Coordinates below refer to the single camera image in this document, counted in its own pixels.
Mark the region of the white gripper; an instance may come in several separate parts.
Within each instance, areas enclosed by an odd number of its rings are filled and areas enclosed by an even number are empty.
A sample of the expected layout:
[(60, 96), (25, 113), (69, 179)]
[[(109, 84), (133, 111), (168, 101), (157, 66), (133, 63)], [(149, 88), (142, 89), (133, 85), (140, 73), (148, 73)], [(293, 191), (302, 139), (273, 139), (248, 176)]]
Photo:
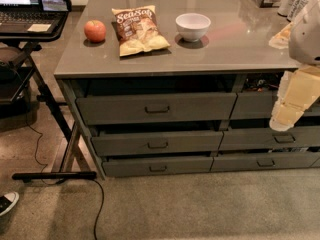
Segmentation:
[(320, 97), (320, 68), (302, 65), (281, 78), (277, 101), (271, 112), (269, 126), (284, 132), (293, 128), (304, 112)]

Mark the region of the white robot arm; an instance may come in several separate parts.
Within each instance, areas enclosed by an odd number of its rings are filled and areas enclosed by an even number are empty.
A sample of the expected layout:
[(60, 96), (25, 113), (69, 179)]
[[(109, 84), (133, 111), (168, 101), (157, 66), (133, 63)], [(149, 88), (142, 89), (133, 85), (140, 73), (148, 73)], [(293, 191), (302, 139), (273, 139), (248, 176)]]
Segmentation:
[(289, 56), (301, 66), (280, 80), (269, 121), (279, 132), (293, 128), (320, 97), (320, 0), (310, 0), (278, 36), (282, 33), (288, 36)]

